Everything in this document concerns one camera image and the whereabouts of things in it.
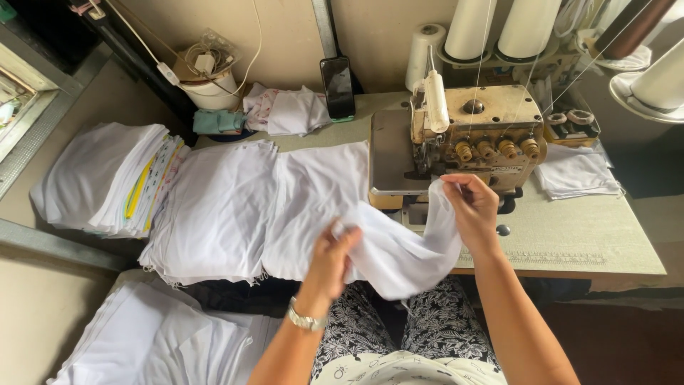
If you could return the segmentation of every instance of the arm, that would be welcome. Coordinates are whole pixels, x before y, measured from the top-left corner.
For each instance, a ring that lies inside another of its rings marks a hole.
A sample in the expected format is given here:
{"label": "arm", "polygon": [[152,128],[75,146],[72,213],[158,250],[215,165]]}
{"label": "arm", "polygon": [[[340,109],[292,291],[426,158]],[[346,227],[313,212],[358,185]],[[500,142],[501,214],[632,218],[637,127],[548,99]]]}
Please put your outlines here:
{"label": "arm", "polygon": [[442,176],[456,225],[473,255],[475,280],[492,344],[506,380],[517,384],[579,384],[558,340],[523,290],[499,246],[499,197],[475,175]]}
{"label": "arm", "polygon": [[[344,290],[350,265],[347,252],[359,241],[361,231],[356,227],[336,240],[330,233],[331,227],[332,224],[323,231],[314,246],[311,267],[294,305],[299,315],[317,319],[326,316],[332,302]],[[285,317],[252,371],[248,385],[308,384],[322,338],[322,329],[314,332],[302,329]]]}

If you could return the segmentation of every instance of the person's left hand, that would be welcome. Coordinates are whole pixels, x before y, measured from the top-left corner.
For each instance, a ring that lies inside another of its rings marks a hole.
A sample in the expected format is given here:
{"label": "person's left hand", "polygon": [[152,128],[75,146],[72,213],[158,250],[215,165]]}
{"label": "person's left hand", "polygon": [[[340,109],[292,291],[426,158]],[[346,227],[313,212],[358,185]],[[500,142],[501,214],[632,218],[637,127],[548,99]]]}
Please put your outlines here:
{"label": "person's left hand", "polygon": [[321,318],[345,288],[351,266],[347,253],[361,239],[361,229],[347,229],[339,239],[332,235],[334,219],[319,235],[313,247],[311,265],[297,294],[295,311],[302,316]]}

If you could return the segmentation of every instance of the teal fabric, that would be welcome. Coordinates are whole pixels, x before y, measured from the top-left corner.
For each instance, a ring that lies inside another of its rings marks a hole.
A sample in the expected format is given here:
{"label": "teal fabric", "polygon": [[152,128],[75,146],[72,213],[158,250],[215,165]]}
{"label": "teal fabric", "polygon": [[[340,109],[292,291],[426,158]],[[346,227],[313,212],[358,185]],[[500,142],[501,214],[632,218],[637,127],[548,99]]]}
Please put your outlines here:
{"label": "teal fabric", "polygon": [[226,110],[198,110],[195,112],[192,131],[197,134],[216,135],[244,127],[247,115]]}

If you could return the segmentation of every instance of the table surface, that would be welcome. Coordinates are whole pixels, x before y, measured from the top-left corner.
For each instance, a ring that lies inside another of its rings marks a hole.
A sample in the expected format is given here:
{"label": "table surface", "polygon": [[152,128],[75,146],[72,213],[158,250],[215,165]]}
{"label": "table surface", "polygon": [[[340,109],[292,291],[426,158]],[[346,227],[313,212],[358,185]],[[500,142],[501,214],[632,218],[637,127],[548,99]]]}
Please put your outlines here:
{"label": "table surface", "polygon": [[[408,92],[357,95],[351,122],[328,125],[303,138],[258,132],[246,140],[273,140],[281,152],[359,142],[369,137],[373,113],[401,109],[408,97]],[[221,143],[201,137],[194,148],[214,145]],[[624,197],[589,195],[551,201],[534,174],[523,193],[513,213],[497,218],[498,224],[511,228],[511,234],[500,241],[518,275],[591,279],[666,274]],[[453,272],[473,272],[467,249]]]}

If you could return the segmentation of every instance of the hand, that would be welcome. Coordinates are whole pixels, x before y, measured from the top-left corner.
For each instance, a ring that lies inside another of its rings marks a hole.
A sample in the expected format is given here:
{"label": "hand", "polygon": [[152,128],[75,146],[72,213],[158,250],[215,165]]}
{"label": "hand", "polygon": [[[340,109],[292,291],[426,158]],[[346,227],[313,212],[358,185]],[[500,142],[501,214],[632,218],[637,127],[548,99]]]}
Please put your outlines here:
{"label": "hand", "polygon": [[347,253],[361,239],[361,229],[347,229],[335,239],[331,229],[336,222],[334,219],[323,230],[313,247],[311,265],[295,303],[299,315],[313,318],[327,315],[330,305],[345,288],[345,277],[352,264]]}
{"label": "hand", "polygon": [[[499,249],[497,210],[499,196],[474,174],[442,175],[444,193],[456,211],[456,227],[473,256]],[[453,185],[461,185],[461,191]]]}

